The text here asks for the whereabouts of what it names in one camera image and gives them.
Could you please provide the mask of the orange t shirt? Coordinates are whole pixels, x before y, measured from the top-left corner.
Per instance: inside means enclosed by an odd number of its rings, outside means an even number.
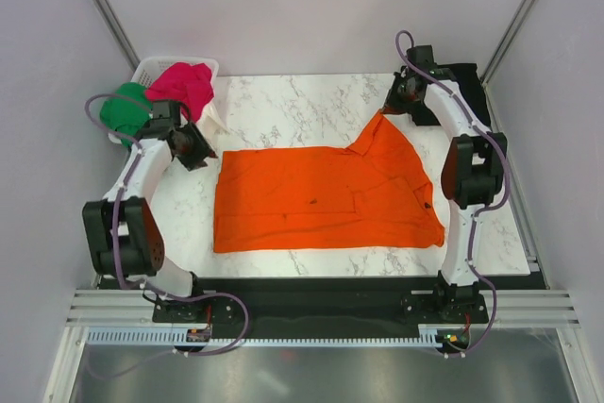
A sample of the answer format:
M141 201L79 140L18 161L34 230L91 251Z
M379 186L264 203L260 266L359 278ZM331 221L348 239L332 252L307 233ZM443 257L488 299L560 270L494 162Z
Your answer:
M226 151L214 202L217 254L442 246L433 185L413 145L378 112L346 148Z

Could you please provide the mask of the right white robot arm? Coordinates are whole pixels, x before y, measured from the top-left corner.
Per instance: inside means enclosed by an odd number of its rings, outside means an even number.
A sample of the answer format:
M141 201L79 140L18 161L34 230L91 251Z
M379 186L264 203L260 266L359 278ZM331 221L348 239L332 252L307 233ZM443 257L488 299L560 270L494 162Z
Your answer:
M479 216L501 208L509 196L507 138L480 121L451 71L435 62L430 45L414 45L399 54L404 67L394 74L382 112L415 118L427 110L449 139L441 172L449 233L439 274L449 287L470 287L478 281L474 245Z

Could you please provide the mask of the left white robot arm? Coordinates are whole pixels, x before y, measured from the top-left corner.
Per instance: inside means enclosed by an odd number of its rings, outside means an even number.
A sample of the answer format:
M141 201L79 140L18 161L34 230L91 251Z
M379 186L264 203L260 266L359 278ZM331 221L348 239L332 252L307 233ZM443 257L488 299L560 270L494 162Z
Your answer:
M130 142L125 167L103 198L82 210L94 271L113 277L122 290L140 288L175 300L175 311L196 321L207 310L207 298L193 289L194 273L166 257L165 245L151 210L164 172L178 160L189 172L217 157L209 142L176 100L160 100L133 136L92 122L109 135Z

